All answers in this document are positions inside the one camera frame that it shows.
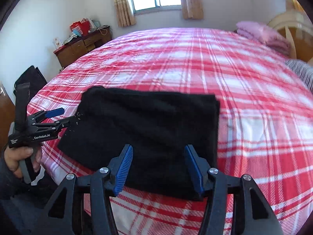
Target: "door handle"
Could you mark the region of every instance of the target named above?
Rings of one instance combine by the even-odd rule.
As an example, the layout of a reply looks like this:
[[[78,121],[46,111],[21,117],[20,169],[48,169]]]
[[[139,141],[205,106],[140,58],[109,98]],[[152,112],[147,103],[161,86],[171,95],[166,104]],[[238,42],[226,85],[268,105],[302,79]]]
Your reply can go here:
[[[3,88],[0,87],[0,95],[2,95],[2,94],[5,96],[5,92],[4,92]]]

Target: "striped cloth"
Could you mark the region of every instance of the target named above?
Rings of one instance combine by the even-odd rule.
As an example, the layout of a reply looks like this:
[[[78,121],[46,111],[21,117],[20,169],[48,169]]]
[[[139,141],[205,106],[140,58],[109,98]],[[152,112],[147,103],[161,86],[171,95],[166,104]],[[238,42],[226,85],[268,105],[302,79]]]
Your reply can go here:
[[[286,61],[286,65],[300,77],[302,82],[313,94],[313,67],[306,62],[295,59]]]
[[[65,113],[57,119],[71,116],[82,93],[94,85],[215,94],[221,104],[219,169],[236,177],[250,174],[284,233],[296,234],[313,209],[313,95],[285,65],[286,59],[265,45],[220,30],[135,32],[68,66],[31,100],[28,113],[63,107]],[[57,183],[68,173],[91,174],[64,155],[58,142],[43,144],[42,159]],[[197,234],[206,205],[131,188],[111,203],[120,234],[162,235]],[[88,195],[85,209],[90,212]],[[232,211],[229,195],[225,234],[230,233]]]

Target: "beige curtain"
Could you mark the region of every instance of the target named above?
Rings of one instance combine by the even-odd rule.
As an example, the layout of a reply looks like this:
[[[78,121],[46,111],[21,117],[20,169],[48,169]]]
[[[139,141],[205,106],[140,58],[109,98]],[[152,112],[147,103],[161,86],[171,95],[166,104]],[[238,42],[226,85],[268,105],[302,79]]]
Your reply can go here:
[[[118,26],[132,26],[136,24],[133,7],[130,0],[114,0]]]
[[[297,10],[304,12],[304,9],[297,0],[286,0],[286,10]]]
[[[181,0],[184,19],[203,19],[202,0]]]

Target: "red bag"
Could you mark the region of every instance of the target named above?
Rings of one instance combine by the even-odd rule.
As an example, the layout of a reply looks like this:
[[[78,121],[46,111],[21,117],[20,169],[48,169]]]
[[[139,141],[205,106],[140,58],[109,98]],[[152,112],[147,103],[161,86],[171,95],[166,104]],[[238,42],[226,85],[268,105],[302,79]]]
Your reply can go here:
[[[77,30],[81,35],[87,35],[90,30],[90,23],[88,20],[84,19],[81,22],[75,22],[70,26],[71,30]]]

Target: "folded black cloth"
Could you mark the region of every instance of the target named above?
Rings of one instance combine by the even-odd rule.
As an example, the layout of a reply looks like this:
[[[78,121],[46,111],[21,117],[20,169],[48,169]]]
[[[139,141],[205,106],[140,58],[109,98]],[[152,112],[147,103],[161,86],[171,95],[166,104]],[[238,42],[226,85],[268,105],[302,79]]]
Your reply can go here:
[[[58,148],[96,171],[130,144],[126,186],[197,199],[183,151],[192,144],[217,167],[219,107],[214,95],[92,87],[77,108],[79,123],[66,130]]]

